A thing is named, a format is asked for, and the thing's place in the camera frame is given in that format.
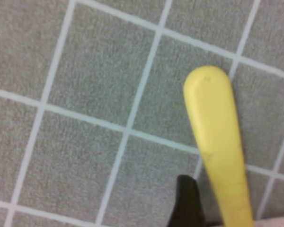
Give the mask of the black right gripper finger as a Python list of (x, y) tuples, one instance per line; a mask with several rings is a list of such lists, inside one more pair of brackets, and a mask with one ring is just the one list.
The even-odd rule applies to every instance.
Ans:
[(176, 200), (168, 227), (205, 227), (197, 181), (189, 175), (177, 177)]

